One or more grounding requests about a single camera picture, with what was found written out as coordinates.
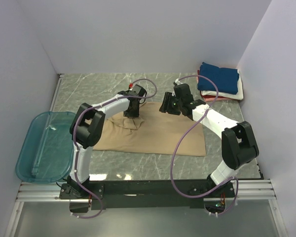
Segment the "teal plastic tray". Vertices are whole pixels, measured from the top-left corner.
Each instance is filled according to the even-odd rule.
[[[36,116],[15,167],[22,181],[47,184],[69,175],[74,156],[69,128],[74,117],[72,112],[45,112]]]

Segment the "marble table surface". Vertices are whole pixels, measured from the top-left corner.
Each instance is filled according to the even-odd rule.
[[[71,111],[76,113],[82,103],[96,104],[126,90],[131,81],[139,78],[152,79],[158,93],[147,101],[162,102],[165,91],[173,91],[176,78],[195,73],[149,73],[149,74],[64,74],[61,75],[53,107],[53,111]],[[196,78],[185,79],[190,85],[194,99],[200,99]],[[154,87],[145,81],[139,82],[148,94],[153,93]],[[213,109],[224,116],[243,121],[237,101],[217,101]],[[203,127],[206,145],[205,157],[176,156],[174,166],[175,179],[205,179],[222,161],[221,140]],[[93,151],[90,163],[90,178],[92,180],[156,180],[170,178],[170,155],[123,153],[113,151]],[[256,159],[243,167],[238,178],[261,178]]]

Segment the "white panel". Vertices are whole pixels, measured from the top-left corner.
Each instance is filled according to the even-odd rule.
[[[22,9],[0,0],[0,237],[20,180],[14,168],[31,120],[48,111],[57,75]]]
[[[59,73],[237,66],[270,0],[18,0]]]
[[[274,0],[239,70],[242,112],[255,132],[290,237],[296,237],[296,0]]]

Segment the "blue towel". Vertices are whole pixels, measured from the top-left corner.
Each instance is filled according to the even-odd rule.
[[[239,74],[237,69],[219,68],[203,62],[200,67],[199,74],[207,77],[215,83],[219,92],[225,92],[233,95],[238,93],[237,83]],[[209,81],[202,78],[199,78],[198,80],[197,89],[215,91],[214,86]]]

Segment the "purple wire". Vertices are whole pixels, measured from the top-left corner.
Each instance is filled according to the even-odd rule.
[[[230,208],[232,207],[232,206],[234,206],[234,204],[235,204],[235,202],[236,202],[236,199],[237,199],[237,194],[238,194],[238,187],[239,187],[239,183],[238,183],[238,179],[236,178],[236,177],[229,177],[228,179],[226,179],[226,180],[224,180],[223,182],[221,182],[220,184],[218,184],[218,185],[216,185],[214,188],[212,188],[212,189],[210,189],[209,191],[207,191],[207,192],[205,192],[205,193],[203,193],[203,194],[199,194],[199,195],[195,195],[195,196],[191,196],[191,195],[187,195],[187,194],[184,194],[184,193],[182,193],[179,189],[178,189],[178,187],[176,186],[176,184],[175,184],[175,182],[174,182],[174,179],[173,179],[173,165],[174,165],[174,159],[175,159],[175,156],[176,156],[176,153],[177,153],[177,151],[178,151],[178,148],[179,148],[179,146],[180,146],[180,144],[181,144],[181,142],[182,142],[182,140],[185,138],[185,136],[193,129],[193,128],[195,128],[205,117],[206,117],[206,115],[207,115],[207,113],[208,113],[208,111],[209,111],[209,109],[210,109],[210,107],[214,104],[214,102],[217,100],[217,98],[218,98],[218,88],[217,88],[217,86],[210,80],[210,79],[208,79],[207,77],[204,77],[204,76],[201,76],[201,75],[191,75],[191,76],[186,76],[186,77],[182,77],[182,78],[180,78],[179,80],[183,80],[183,79],[185,79],[185,78],[190,78],[190,77],[199,77],[199,78],[203,78],[203,79],[205,79],[205,80],[207,80],[207,81],[209,81],[213,86],[214,86],[214,88],[215,88],[215,90],[216,90],[216,96],[215,96],[215,98],[214,98],[214,100],[209,104],[209,108],[205,111],[205,113],[204,113],[204,115],[191,127],[191,128],[189,128],[188,129],[188,131],[186,131],[183,135],[182,135],[182,137],[179,139],[179,141],[178,141],[178,143],[177,143],[177,145],[176,145],[176,147],[175,147],[175,149],[174,149],[174,152],[173,152],[173,155],[172,155],[172,158],[171,158],[171,164],[170,164],[170,179],[171,179],[171,183],[172,183],[172,186],[173,186],[173,188],[175,189],[175,191],[177,191],[177,193],[178,194],[180,194],[180,195],[182,195],[182,196],[184,196],[185,198],[203,198],[204,196],[207,196],[208,194],[210,194],[210,193],[212,193],[213,191],[215,191],[216,189],[218,189],[219,187],[221,187],[222,185],[224,185],[224,184],[226,184],[226,183],[228,183],[229,181],[231,181],[231,180],[236,180],[236,182],[237,182],[237,188],[236,188],[236,195],[235,195],[235,198],[234,198],[234,200],[233,200],[233,202],[232,202],[232,204],[225,210],[225,211],[223,211],[222,213],[219,213],[219,214],[224,214],[224,213],[226,213],[228,210],[230,210]]]
[[[149,98],[152,98],[153,96],[155,96],[156,93],[157,93],[157,86],[156,86],[156,84],[155,84],[152,80],[147,79],[147,78],[141,78],[141,79],[137,79],[137,80],[133,81],[132,83],[134,84],[134,83],[136,83],[136,82],[138,82],[138,81],[141,81],[141,80],[147,80],[147,81],[149,81],[149,82],[152,83],[152,85],[153,85],[154,88],[155,88],[155,92],[154,92],[154,94],[149,95],[149,96],[131,96],[131,95],[128,95],[128,96],[120,96],[120,97],[117,97],[117,98],[111,99],[111,100],[109,100],[109,101],[103,103],[103,104],[102,104],[102,107],[103,107],[103,106],[106,106],[106,105],[108,105],[108,104],[110,104],[110,103],[112,103],[112,102],[114,102],[114,101],[117,101],[117,100],[123,99],[123,98],[149,99]],[[81,122],[81,120],[82,120],[82,118],[83,118],[83,116],[84,116],[84,114],[85,114],[86,112],[88,112],[88,111],[90,111],[90,110],[93,110],[93,109],[98,109],[98,108],[100,108],[100,107],[101,107],[101,106],[98,105],[98,106],[90,107],[90,108],[84,110],[84,111],[80,114],[80,116],[78,117],[78,119],[77,119],[77,121],[76,121],[76,123],[75,123],[75,125],[74,125],[73,141],[74,141],[74,145],[75,145],[75,147],[76,147],[76,149],[77,149],[77,152],[76,152],[76,154],[75,154],[75,161],[74,161],[74,169],[75,169],[75,170],[77,170],[77,167],[78,167],[78,157],[79,157],[79,151],[80,151],[79,145],[77,144],[77,140],[76,140],[76,134],[77,134],[77,127],[78,127],[78,124],[80,124],[80,122]],[[90,195],[92,195],[93,197],[95,197],[95,198],[100,202],[101,208],[100,208],[100,211],[99,211],[98,213],[96,213],[95,215],[93,215],[93,216],[79,216],[79,215],[77,215],[77,214],[75,214],[75,213],[74,213],[73,215],[76,216],[76,217],[78,217],[78,218],[81,218],[81,219],[91,219],[91,218],[97,217],[97,216],[100,215],[101,212],[103,211],[103,202],[102,202],[102,200],[101,200],[96,194],[94,194],[93,192],[91,192],[90,190],[88,190],[86,187],[84,187],[84,186],[81,184],[81,182],[80,182],[79,179],[78,179],[77,172],[74,173],[74,177],[75,177],[75,180],[76,180],[76,182],[78,183],[78,185],[79,185],[83,190],[85,190],[87,193],[89,193]]]

